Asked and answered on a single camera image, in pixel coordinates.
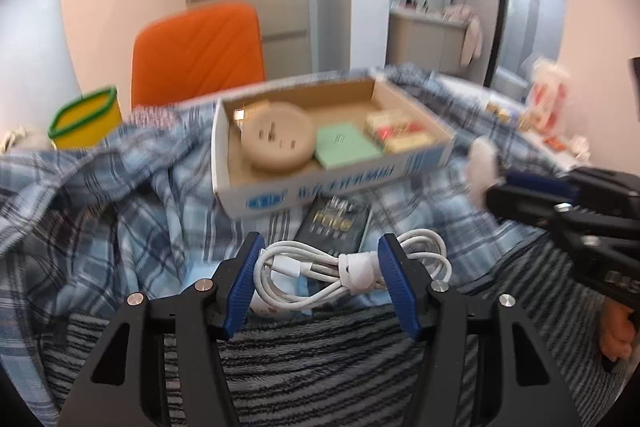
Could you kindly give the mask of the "person's right hand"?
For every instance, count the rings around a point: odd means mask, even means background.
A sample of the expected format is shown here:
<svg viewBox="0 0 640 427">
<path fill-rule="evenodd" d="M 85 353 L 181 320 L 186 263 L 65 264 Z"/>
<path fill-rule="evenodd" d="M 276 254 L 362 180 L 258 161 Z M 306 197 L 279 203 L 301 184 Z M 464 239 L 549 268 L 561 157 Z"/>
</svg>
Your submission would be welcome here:
<svg viewBox="0 0 640 427">
<path fill-rule="evenodd" d="M 636 330 L 630 321 L 632 310 L 605 299 L 600 314 L 600 350 L 611 361 L 627 360 L 632 353 Z"/>
</svg>

